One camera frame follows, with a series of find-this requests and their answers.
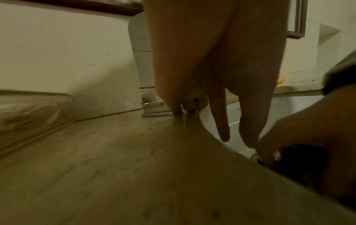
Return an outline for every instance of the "marble countertop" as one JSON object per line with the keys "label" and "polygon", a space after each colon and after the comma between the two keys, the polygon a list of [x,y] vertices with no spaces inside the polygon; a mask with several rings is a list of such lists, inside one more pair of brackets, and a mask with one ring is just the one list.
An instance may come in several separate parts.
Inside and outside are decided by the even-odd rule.
{"label": "marble countertop", "polygon": [[196,115],[76,122],[0,161],[0,224],[354,224],[224,147]]}

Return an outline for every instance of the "sleeve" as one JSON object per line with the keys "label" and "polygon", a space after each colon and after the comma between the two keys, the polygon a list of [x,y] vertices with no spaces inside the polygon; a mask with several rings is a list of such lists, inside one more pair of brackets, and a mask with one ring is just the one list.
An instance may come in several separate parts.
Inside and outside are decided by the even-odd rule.
{"label": "sleeve", "polygon": [[353,83],[356,84],[356,51],[325,74],[323,93],[327,95],[339,87]]}

